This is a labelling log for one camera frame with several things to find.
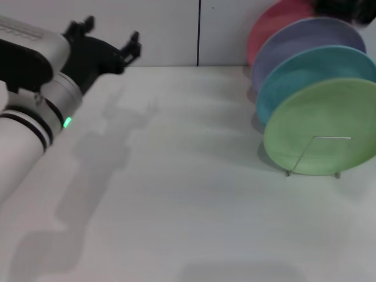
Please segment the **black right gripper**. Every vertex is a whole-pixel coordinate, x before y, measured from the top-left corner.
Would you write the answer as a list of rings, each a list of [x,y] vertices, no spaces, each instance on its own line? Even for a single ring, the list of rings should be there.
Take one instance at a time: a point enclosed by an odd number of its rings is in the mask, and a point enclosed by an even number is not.
[[[376,0],[311,0],[317,15],[368,26],[376,18]]]

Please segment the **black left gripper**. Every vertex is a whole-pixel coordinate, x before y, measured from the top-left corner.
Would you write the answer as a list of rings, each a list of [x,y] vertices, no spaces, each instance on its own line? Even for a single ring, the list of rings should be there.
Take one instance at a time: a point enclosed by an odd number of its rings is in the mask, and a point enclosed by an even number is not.
[[[75,82],[83,95],[100,76],[122,74],[142,51],[138,31],[134,31],[127,44],[118,50],[100,39],[85,36],[94,27],[95,17],[91,15],[82,22],[72,21],[63,33],[71,43],[71,52],[61,72]]]

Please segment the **green plastic plate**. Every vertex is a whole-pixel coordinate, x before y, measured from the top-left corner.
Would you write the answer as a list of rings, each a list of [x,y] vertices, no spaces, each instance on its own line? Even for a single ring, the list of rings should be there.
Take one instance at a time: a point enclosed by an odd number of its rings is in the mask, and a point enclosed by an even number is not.
[[[315,140],[295,173],[329,175],[376,156],[376,83],[358,78],[330,79],[296,92],[269,119],[264,148],[269,158],[292,170],[313,136],[352,137]]]

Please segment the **purple plastic plate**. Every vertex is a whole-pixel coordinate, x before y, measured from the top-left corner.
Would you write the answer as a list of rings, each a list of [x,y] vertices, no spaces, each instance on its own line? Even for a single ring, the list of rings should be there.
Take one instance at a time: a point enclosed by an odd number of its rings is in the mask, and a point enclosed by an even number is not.
[[[258,51],[251,69],[254,91],[261,90],[265,79],[282,62],[326,45],[342,45],[367,52],[359,32],[342,20],[320,17],[296,21],[276,32]]]

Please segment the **red plastic plate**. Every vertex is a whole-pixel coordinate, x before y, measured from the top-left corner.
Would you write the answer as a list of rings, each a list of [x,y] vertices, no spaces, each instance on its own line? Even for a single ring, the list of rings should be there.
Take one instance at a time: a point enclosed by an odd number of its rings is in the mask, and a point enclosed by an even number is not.
[[[313,16],[309,0],[278,0],[262,13],[247,40],[247,62],[251,66],[265,42],[287,25]]]

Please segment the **teal plastic plate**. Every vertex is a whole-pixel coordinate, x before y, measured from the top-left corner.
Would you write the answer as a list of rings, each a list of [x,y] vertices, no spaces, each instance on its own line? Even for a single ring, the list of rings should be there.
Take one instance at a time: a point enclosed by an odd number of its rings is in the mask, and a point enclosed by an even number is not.
[[[376,63],[364,52],[347,46],[327,45],[300,52],[266,77],[256,102],[259,121],[266,125],[280,103],[295,92],[334,78],[376,82]]]

